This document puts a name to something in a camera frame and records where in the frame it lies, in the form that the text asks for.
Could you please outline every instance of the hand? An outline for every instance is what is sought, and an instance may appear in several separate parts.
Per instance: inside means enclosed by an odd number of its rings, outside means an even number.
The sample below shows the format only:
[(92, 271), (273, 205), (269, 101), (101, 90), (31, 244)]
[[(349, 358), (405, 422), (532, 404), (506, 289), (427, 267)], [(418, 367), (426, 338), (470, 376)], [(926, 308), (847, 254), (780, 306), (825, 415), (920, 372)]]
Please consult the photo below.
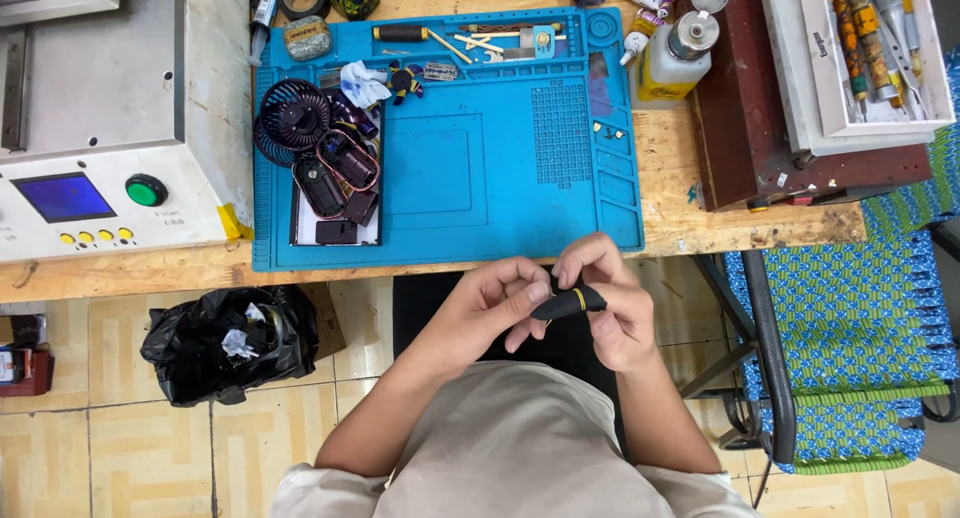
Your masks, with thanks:
[(549, 294), (550, 276), (526, 257), (467, 272), (400, 358), (414, 359), (429, 377), (459, 377), (507, 328), (513, 327), (508, 343), (511, 336), (522, 341), (531, 332), (543, 339), (546, 323), (530, 319), (530, 313)]
[(586, 314), (600, 362), (622, 374), (642, 370), (657, 351), (654, 303), (610, 237), (594, 232), (570, 244), (553, 275), (561, 289), (570, 289), (582, 275), (606, 300), (606, 310)]

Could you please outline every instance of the lcd screen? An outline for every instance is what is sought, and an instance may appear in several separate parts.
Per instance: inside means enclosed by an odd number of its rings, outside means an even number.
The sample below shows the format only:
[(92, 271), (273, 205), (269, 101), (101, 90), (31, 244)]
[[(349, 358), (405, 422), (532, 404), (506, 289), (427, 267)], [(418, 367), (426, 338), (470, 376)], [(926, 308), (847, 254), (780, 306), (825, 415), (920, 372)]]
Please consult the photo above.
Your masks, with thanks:
[(83, 173), (11, 180), (48, 224), (116, 216)]

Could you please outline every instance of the person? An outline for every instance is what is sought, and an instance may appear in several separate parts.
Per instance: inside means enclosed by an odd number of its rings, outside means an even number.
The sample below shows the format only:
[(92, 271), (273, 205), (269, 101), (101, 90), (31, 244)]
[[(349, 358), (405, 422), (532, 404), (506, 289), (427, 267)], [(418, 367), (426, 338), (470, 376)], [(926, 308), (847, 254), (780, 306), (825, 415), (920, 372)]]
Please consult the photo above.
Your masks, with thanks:
[[(582, 278), (606, 310), (532, 319), (550, 274), (558, 289)], [(503, 259), (448, 296), (395, 279), (395, 361), (314, 464), (287, 472), (270, 515), (759, 516), (677, 392), (653, 301), (614, 242), (581, 238), (550, 274)]]

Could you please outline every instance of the yellow rubber band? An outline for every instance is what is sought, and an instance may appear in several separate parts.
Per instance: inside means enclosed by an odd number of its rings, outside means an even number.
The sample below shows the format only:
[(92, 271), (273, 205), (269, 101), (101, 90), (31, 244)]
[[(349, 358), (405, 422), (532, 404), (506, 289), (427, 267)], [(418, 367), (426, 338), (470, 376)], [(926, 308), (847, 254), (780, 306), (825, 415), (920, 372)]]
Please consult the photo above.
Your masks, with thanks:
[(577, 294), (577, 298), (580, 299), (580, 311), (587, 311), (587, 302), (584, 301), (584, 294), (580, 292), (580, 289), (575, 287), (573, 291)]

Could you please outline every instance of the cable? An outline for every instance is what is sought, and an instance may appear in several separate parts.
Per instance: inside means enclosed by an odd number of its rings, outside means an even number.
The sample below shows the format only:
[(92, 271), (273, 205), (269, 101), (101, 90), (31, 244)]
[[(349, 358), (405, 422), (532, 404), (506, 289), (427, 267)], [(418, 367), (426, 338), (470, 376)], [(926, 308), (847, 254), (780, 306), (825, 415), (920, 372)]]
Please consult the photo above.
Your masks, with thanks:
[(767, 478), (770, 476), (770, 468), (774, 465), (774, 460), (767, 460), (767, 469), (763, 472), (763, 478), (760, 479), (760, 489), (756, 492), (756, 499), (753, 500), (753, 510), (757, 510), (757, 507), (761, 505), (761, 497), (763, 497), (763, 490), (767, 488)]

